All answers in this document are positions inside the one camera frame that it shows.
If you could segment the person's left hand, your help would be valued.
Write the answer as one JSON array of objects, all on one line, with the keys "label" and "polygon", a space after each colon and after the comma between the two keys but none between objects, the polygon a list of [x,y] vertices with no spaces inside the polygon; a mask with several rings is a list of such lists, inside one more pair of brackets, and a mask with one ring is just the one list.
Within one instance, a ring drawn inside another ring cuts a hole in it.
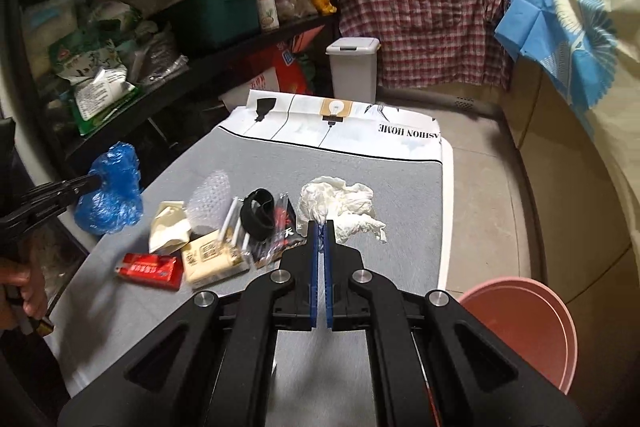
[{"label": "person's left hand", "polygon": [[23,299],[24,313],[41,320],[48,309],[46,282],[36,254],[31,251],[26,263],[1,260],[1,284],[16,287]]}]

